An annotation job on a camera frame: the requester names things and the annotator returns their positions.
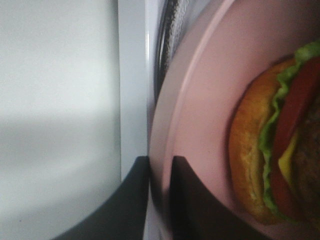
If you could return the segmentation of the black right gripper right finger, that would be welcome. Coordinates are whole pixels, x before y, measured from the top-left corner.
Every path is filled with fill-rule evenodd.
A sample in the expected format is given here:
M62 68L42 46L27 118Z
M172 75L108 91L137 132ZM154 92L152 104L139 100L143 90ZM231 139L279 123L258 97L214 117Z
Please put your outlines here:
M183 156L172 161L169 208L175 240L267 239L222 205Z

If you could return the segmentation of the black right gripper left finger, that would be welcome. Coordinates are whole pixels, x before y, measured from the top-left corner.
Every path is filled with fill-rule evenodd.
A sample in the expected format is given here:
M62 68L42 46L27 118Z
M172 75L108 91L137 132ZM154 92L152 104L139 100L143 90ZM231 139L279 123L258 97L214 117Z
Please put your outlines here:
M142 240L149 198L150 163L136 158L120 187L86 219L57 240Z

